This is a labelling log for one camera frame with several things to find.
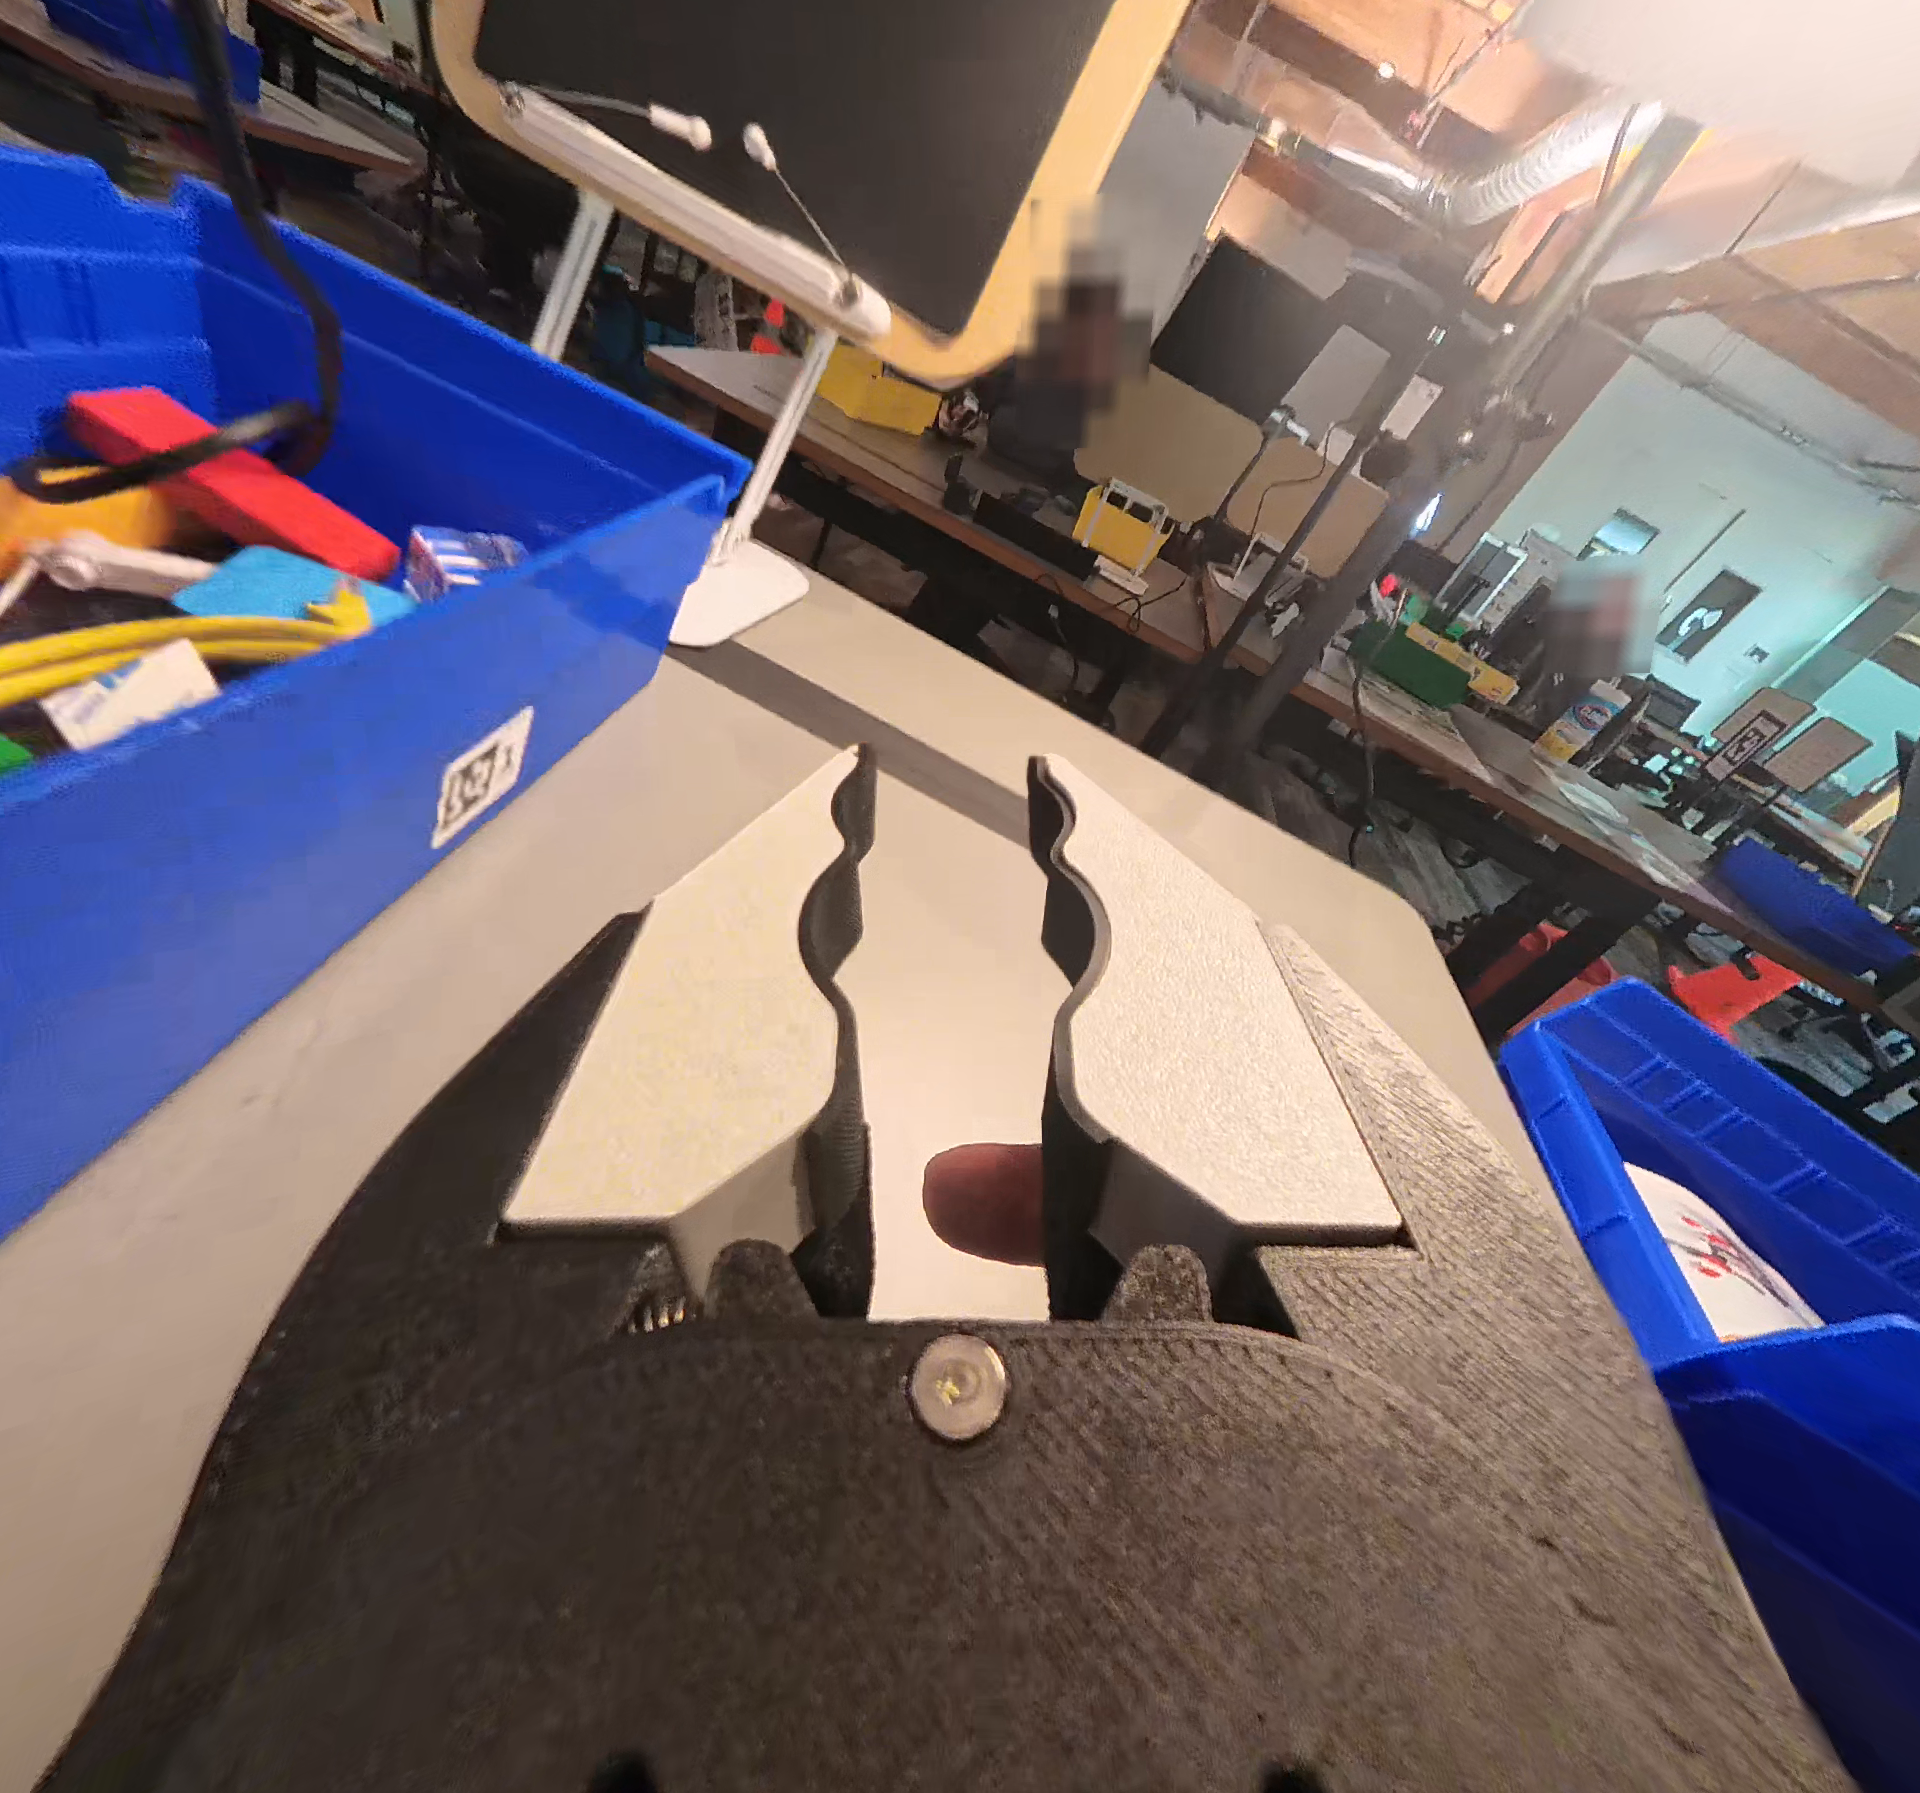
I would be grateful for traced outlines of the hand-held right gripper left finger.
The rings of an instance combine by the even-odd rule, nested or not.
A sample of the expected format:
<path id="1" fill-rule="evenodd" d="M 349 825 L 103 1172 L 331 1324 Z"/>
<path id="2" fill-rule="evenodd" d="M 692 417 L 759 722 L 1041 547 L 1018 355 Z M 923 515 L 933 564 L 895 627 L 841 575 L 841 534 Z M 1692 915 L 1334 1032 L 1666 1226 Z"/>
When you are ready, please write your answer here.
<path id="1" fill-rule="evenodd" d="M 852 746 L 641 912 L 507 1196 L 515 1233 L 642 1233 L 696 1300 L 737 1243 L 826 1314 L 872 1306 L 872 1137 L 841 967 L 878 763 Z"/>

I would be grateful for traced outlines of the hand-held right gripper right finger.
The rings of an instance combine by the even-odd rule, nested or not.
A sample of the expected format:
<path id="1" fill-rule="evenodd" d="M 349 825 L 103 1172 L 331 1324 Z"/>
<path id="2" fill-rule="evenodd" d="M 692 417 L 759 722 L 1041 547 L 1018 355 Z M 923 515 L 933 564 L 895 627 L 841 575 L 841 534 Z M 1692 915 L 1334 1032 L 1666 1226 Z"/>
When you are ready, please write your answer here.
<path id="1" fill-rule="evenodd" d="M 1029 763 L 1044 954 L 1065 982 L 1041 1125 L 1049 1314 L 1152 1248 L 1217 1308 L 1262 1251 L 1394 1251 L 1404 1208 L 1255 909 L 1061 755 Z"/>

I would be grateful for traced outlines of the blue plastic bin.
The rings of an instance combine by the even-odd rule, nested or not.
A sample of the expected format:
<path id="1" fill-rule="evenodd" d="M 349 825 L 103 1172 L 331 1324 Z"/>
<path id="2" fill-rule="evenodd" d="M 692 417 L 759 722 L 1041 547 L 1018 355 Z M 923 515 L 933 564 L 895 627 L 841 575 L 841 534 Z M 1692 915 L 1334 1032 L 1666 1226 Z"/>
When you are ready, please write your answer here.
<path id="1" fill-rule="evenodd" d="M 1919 1786 L 1919 1179 L 1637 981 L 1501 1073 L 1666 1397 L 1793 1684 L 1862 1788 Z M 1623 1168 L 1719 1208 L 1826 1326 L 1723 1346 Z"/>
<path id="2" fill-rule="evenodd" d="M 743 456 L 281 231 L 345 336 L 320 495 L 522 567 L 5 779 L 12 1233 L 655 675 Z"/>

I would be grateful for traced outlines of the green box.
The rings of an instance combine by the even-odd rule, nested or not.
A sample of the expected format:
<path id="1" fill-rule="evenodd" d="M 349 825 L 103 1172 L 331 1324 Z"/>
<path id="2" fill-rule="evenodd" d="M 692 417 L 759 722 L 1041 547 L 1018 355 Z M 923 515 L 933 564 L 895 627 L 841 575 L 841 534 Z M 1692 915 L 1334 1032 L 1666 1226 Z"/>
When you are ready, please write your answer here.
<path id="1" fill-rule="evenodd" d="M 1351 657 L 1363 673 L 1441 711 L 1469 697 L 1506 705 L 1522 690 L 1514 675 L 1421 623 L 1363 620 L 1353 633 Z"/>

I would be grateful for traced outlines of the white board stand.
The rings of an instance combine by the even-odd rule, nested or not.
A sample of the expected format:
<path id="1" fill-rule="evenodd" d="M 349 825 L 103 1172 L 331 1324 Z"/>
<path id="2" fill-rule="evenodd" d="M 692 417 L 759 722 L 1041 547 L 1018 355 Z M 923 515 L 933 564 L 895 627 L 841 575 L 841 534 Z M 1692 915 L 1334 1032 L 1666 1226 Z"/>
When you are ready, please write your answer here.
<path id="1" fill-rule="evenodd" d="M 757 168 L 777 182 L 813 234 L 813 244 L 789 240 L 672 178 L 657 163 L 589 125 L 583 112 L 599 110 L 639 120 L 699 153 L 714 143 L 704 116 L 658 102 L 629 102 L 524 81 L 502 81 L 499 98 L 520 136 L 529 136 L 589 171 L 558 270 L 541 303 L 532 336 L 537 353 L 551 362 L 564 360 L 565 340 L 582 312 L 590 274 L 600 264 L 617 211 L 653 213 L 668 222 L 675 236 L 714 244 L 725 261 L 740 264 L 747 274 L 762 280 L 769 293 L 785 293 L 808 318 L 811 340 L 800 374 L 783 395 L 753 473 L 714 531 L 706 560 L 690 581 L 669 629 L 669 642 L 675 645 L 706 650 L 731 642 L 748 627 L 798 605 L 808 592 L 806 574 L 757 541 L 754 527 L 822 383 L 840 342 L 836 333 L 852 327 L 856 340 L 884 335 L 893 321 L 891 308 L 831 242 L 788 180 L 760 125 L 743 125 L 741 148 Z"/>

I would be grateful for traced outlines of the small yellow box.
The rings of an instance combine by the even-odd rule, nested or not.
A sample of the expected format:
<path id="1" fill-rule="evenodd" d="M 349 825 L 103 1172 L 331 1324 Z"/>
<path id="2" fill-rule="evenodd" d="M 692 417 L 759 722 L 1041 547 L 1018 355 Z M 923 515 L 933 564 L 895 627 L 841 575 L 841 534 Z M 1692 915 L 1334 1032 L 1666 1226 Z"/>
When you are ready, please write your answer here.
<path id="1" fill-rule="evenodd" d="M 1071 538 L 1113 581 L 1143 579 L 1176 530 L 1168 507 L 1133 484 L 1092 484 L 1074 515 Z"/>

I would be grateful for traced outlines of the blue plastic part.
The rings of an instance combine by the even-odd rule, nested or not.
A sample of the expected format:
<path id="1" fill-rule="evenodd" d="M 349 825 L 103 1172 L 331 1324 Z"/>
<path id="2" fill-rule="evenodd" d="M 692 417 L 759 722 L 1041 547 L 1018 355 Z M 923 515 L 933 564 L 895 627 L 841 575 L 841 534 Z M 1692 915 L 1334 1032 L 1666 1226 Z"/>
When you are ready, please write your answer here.
<path id="1" fill-rule="evenodd" d="M 171 605 L 194 617 L 308 620 L 324 618 L 342 594 L 361 600 L 374 624 L 384 624 L 412 609 L 412 600 L 392 587 L 269 547 L 236 551 L 205 578 L 180 587 Z"/>

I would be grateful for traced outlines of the light stand pole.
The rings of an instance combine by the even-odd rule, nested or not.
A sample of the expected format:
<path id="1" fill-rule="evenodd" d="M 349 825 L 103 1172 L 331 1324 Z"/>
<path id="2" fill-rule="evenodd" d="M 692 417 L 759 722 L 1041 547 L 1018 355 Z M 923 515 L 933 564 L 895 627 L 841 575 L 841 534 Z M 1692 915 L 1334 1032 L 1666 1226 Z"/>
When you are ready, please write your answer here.
<path id="1" fill-rule="evenodd" d="M 1489 349 L 1473 375 L 1458 377 L 1441 395 L 1421 422 L 1421 434 L 1429 436 L 1421 460 L 1409 467 L 1341 570 L 1322 586 L 1313 603 L 1287 629 L 1276 661 L 1262 673 L 1233 721 L 1211 730 L 1205 750 L 1195 758 L 1195 776 L 1222 791 L 1237 791 L 1249 754 L 1258 747 L 1281 701 L 1320 664 L 1333 636 L 1363 603 L 1379 568 L 1412 538 L 1413 524 L 1428 503 L 1451 484 L 1457 470 L 1480 456 L 1501 422 L 1516 414 L 1514 400 L 1530 370 L 1578 318 L 1627 226 L 1644 216 L 1702 130 L 1699 122 L 1675 112 L 1661 120 L 1632 165 L 1620 171 L 1598 199 L 1592 228 L 1555 270 L 1512 336 L 1502 340 L 1501 349 Z"/>

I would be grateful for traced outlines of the yellow storage bin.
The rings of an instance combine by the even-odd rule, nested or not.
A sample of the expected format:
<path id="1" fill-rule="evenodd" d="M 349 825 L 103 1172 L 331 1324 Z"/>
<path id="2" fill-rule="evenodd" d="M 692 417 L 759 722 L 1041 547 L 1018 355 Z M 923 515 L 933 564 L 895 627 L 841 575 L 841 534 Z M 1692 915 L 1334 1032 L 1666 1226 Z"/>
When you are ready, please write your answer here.
<path id="1" fill-rule="evenodd" d="M 847 420 L 902 436 L 935 428 L 944 395 L 903 377 L 871 349 L 836 340 L 818 399 Z"/>

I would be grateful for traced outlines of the black computer monitor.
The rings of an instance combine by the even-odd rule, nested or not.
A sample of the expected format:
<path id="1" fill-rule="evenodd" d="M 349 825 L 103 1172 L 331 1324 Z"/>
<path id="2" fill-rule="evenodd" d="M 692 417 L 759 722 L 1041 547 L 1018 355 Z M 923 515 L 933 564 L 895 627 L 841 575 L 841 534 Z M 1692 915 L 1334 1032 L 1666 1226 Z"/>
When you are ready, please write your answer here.
<path id="1" fill-rule="evenodd" d="M 1149 364 L 1249 422 L 1287 409 L 1312 436 L 1351 425 L 1392 356 L 1421 340 L 1409 293 L 1366 274 L 1330 297 L 1217 236 Z"/>

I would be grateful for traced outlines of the small blue tray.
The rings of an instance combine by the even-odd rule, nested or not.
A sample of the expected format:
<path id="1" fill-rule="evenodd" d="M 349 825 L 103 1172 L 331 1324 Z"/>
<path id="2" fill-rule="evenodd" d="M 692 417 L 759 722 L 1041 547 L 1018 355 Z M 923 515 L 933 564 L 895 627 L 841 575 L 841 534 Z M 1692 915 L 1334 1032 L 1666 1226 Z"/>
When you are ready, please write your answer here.
<path id="1" fill-rule="evenodd" d="M 48 22 L 154 76 L 198 81 L 183 22 L 167 0 L 35 0 Z"/>

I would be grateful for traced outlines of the silver ceiling duct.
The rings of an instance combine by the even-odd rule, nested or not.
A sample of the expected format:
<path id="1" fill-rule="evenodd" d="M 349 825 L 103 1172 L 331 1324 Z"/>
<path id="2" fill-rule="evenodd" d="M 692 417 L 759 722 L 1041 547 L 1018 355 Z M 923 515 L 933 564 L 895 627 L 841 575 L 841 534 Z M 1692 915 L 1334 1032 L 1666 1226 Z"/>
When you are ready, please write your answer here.
<path id="1" fill-rule="evenodd" d="M 1324 132 L 1271 120 L 1276 156 L 1298 163 L 1381 211 L 1428 228 L 1475 228 L 1619 163 L 1665 116 L 1659 102 L 1603 95 L 1540 132 L 1469 165 L 1447 165 L 1392 148 L 1366 114 L 1336 114 Z"/>

